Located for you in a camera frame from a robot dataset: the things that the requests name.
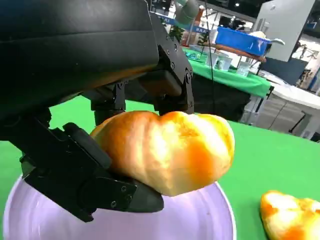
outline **green table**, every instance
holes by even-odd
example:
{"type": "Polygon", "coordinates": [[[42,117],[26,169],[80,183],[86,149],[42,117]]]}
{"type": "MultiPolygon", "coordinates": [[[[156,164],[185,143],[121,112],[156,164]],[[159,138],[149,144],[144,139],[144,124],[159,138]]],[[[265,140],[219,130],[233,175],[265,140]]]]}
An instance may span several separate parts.
{"type": "MultiPolygon", "coordinates": [[[[127,111],[153,111],[152,105],[127,101],[127,111]]],[[[90,102],[77,97],[51,108],[51,127],[74,122],[90,132],[94,114],[90,102]]],[[[259,216],[259,201],[268,190],[279,190],[298,198],[320,201],[320,145],[314,142],[230,122],[236,147],[233,166],[219,180],[234,211],[238,240],[264,240],[259,216]]],[[[14,182],[21,174],[21,153],[8,142],[0,141],[0,206],[5,203],[14,182]]]]}
{"type": "MultiPolygon", "coordinates": [[[[184,52],[199,54],[198,51],[183,48],[184,52]]],[[[206,65],[207,55],[202,54],[199,60],[189,59],[189,62],[193,68],[193,72],[206,78],[212,79],[211,68],[206,65]]],[[[229,69],[229,71],[222,71],[216,68],[213,69],[214,81],[227,85],[232,88],[239,89],[243,92],[251,95],[264,98],[270,91],[270,82],[265,78],[249,73],[247,77],[236,74],[235,69],[229,69]]]]}

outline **plate rim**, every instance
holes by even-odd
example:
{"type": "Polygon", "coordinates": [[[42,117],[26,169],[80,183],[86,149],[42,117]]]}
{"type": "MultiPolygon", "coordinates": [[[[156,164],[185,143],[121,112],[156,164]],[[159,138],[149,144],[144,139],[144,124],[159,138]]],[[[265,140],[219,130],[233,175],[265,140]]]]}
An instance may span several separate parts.
{"type": "MultiPolygon", "coordinates": [[[[12,206],[12,201],[14,198],[14,195],[16,193],[17,188],[19,187],[19,185],[22,182],[22,174],[17,178],[17,180],[15,181],[14,185],[12,186],[10,193],[8,195],[8,198],[5,202],[5,206],[4,206],[4,213],[3,213],[3,218],[2,218],[2,235],[3,235],[3,239],[9,239],[9,231],[10,231],[10,224],[9,224],[9,220],[10,220],[10,209],[12,206]]],[[[228,200],[228,197],[225,193],[225,191],[222,189],[221,185],[218,183],[218,181],[216,181],[215,183],[213,183],[214,185],[217,186],[218,190],[220,191],[224,201],[226,202],[226,205],[228,207],[229,210],[229,214],[231,217],[231,223],[232,223],[232,240],[237,240],[237,225],[236,225],[236,218],[234,215],[234,211],[231,207],[231,204],[228,200]]]]}

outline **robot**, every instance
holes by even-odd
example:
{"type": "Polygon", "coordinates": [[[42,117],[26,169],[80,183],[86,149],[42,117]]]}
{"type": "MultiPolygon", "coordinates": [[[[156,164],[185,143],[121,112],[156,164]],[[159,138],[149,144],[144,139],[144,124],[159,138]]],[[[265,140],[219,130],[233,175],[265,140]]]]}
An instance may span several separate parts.
{"type": "MultiPolygon", "coordinates": [[[[195,0],[177,18],[192,20],[195,0]]],[[[126,109],[139,83],[161,115],[194,112],[193,70],[145,0],[3,0],[0,140],[22,151],[25,182],[84,222],[97,208],[151,213],[160,193],[109,171],[112,159],[74,123],[50,129],[49,107],[83,95],[95,123],[126,109]]]]}

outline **blue plastic bin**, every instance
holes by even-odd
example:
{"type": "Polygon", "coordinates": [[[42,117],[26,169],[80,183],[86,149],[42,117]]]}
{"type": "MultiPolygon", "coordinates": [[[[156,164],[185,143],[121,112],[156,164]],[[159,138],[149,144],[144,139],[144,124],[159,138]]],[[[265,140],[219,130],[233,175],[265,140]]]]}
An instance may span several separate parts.
{"type": "Polygon", "coordinates": [[[238,49],[252,55],[262,56],[265,53],[268,44],[271,42],[244,32],[218,27],[218,35],[215,43],[238,49]]]}

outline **pumpkin-shaped bread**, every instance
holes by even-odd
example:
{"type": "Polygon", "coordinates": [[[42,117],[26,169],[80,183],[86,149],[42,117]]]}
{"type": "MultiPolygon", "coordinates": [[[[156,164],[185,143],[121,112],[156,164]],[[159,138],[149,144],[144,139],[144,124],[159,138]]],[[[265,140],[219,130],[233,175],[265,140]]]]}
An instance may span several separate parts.
{"type": "Polygon", "coordinates": [[[320,240],[320,202],[279,191],[261,197],[260,213],[270,240],[320,240]]]}
{"type": "Polygon", "coordinates": [[[214,183],[230,168],[235,151],[228,122],[210,114],[123,112],[91,136],[112,158],[114,172],[166,196],[214,183]]]}

